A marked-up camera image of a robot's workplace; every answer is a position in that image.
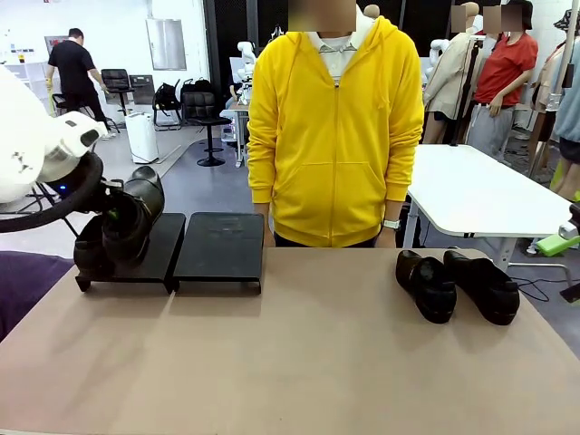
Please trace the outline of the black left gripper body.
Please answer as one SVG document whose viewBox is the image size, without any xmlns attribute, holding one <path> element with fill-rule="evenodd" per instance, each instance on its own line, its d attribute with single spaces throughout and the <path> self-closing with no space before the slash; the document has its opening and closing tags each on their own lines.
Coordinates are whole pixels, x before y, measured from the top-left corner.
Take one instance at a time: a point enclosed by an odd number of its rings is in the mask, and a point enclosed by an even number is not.
<svg viewBox="0 0 580 435">
<path fill-rule="evenodd" d="M 85 179 L 80 183 L 56 180 L 48 186 L 60 197 L 53 205 L 56 214 L 102 213 L 108 202 L 105 179 Z"/>
</svg>

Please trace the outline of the person's right hand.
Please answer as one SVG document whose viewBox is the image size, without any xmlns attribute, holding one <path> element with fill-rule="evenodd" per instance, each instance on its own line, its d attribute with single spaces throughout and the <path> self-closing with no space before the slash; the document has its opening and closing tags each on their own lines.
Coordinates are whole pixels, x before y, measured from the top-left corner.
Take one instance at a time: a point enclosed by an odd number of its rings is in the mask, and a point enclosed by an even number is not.
<svg viewBox="0 0 580 435">
<path fill-rule="evenodd" d="M 276 246 L 275 236 L 273 235 L 269 226 L 269 218 L 270 218 L 269 209 L 270 209 L 269 203 L 254 204 L 255 212 L 261 215 L 264 220 L 264 247 L 275 247 Z"/>
</svg>

